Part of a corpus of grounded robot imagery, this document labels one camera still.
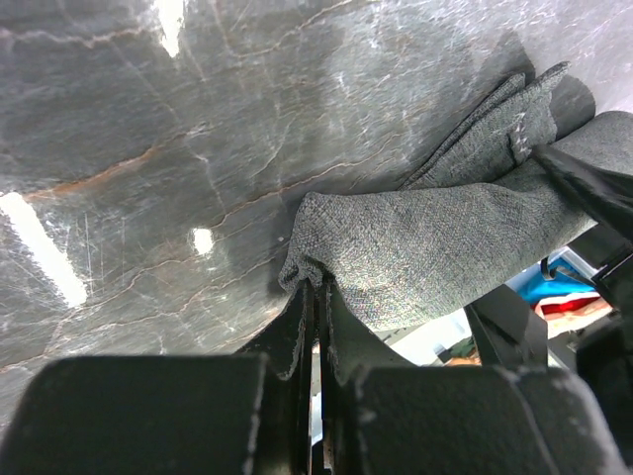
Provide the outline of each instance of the gray cloth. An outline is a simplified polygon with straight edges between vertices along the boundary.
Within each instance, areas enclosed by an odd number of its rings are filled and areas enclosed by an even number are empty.
[[[309,193],[281,285],[310,278],[319,286],[327,270],[361,321],[391,330],[463,307],[589,228],[591,219],[526,160],[532,145],[554,140],[550,92],[565,69],[525,88],[521,76],[510,78],[401,191]],[[602,114],[554,147],[631,173],[633,115]]]

